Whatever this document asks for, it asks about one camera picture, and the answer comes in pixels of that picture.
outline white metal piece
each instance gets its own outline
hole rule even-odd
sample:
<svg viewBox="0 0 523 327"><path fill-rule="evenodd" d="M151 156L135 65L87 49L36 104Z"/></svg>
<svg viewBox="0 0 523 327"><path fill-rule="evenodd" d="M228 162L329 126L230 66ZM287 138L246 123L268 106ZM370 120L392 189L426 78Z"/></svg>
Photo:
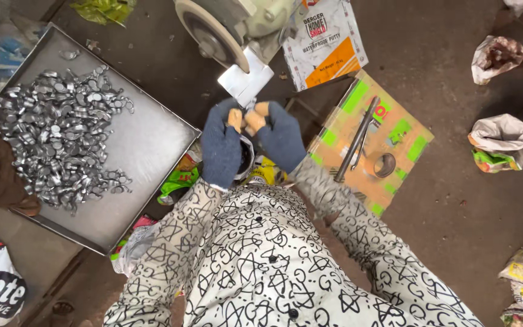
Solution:
<svg viewBox="0 0 523 327"><path fill-rule="evenodd" d="M245 108L270 81L274 72L250 47L245 48L243 54L249 63L249 74L234 64L217 79L217 82Z"/></svg>

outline metal tray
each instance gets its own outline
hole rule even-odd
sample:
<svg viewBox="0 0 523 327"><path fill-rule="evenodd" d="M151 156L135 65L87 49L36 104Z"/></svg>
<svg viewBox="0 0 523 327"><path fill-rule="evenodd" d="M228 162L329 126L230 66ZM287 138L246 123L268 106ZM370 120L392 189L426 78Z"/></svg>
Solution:
<svg viewBox="0 0 523 327"><path fill-rule="evenodd" d="M59 51L76 49L81 54L72 61L59 56ZM57 26L50 24L6 87L31 83L45 69L63 74L66 68L70 68L76 74L84 74L102 63L105 62ZM112 124L107 128L114 130L114 133L106 141L108 159L104 167L110 170L122 169L133 179L129 185L133 192L106 192L99 201L80 204L75 217L63 209L55 210L46 204L42 206L40 214L34 217L14 211L105 256L120 242L201 133L114 69L111 68L106 75L115 89L124 89L123 95L134 102L135 112L131 115L123 111L121 115L113 117Z"/></svg>

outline floor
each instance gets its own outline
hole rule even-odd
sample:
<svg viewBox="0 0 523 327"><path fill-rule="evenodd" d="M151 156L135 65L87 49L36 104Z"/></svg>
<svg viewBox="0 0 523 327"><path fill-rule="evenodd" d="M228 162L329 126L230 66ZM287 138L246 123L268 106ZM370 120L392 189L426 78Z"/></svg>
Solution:
<svg viewBox="0 0 523 327"><path fill-rule="evenodd" d="M82 247L1 208L0 240L7 246L13 266L28 287L24 307L9 324L16 326L38 306L50 286Z"/></svg>
<svg viewBox="0 0 523 327"><path fill-rule="evenodd" d="M370 60L365 70L435 135L382 219L486 326L498 326L511 293L497 275L523 246L523 170L481 172L471 158L467 133L479 117L523 108L523 81L502 76L478 86L471 78L474 50L502 2L352 4ZM199 56L170 0L139 1L126 29L87 22L67 5L52 21L82 44L99 41L100 57L196 127L203 127L207 110L227 96L216 83L222 68ZM277 73L287 71L280 55L270 66ZM259 99L285 102L294 95L291 81L277 75ZM300 96L325 116L342 96L344 83L348 81L311 88ZM301 120L306 140L320 130L319 120L309 121L299 109L292 112ZM359 267L327 230L321 231L345 271L368 289ZM90 255L58 296L75 303L74 325L87 319L100 326L123 283L108 260Z"/></svg>

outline aluminum scrap pieces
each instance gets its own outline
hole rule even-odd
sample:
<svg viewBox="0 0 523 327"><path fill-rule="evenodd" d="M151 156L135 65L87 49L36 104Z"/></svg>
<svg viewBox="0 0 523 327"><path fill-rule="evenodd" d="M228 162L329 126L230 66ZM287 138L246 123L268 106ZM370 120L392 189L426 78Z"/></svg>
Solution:
<svg viewBox="0 0 523 327"><path fill-rule="evenodd" d="M133 102L114 90L103 64L77 76L46 70L30 85L7 88L0 96L0 137L16 160L12 163L26 182L53 208L76 215L86 200L99 200L107 190L130 193L132 182L120 170L105 170L105 141L113 115L122 108L134 112Z"/></svg>

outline shirt sleeve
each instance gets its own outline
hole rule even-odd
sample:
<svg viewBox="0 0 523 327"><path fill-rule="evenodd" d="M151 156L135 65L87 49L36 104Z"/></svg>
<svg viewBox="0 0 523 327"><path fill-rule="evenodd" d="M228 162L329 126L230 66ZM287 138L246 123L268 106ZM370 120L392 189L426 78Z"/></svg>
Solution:
<svg viewBox="0 0 523 327"><path fill-rule="evenodd" d="M105 326L171 326L169 308L189 277L196 245L211 224L222 193L203 179L158 224L155 241L128 278Z"/></svg>
<svg viewBox="0 0 523 327"><path fill-rule="evenodd" d="M302 160L288 178L309 198L317 218L339 213L330 227L367 272L371 292L392 305L386 314L408 312L433 326L483 326L401 238L312 158Z"/></svg>

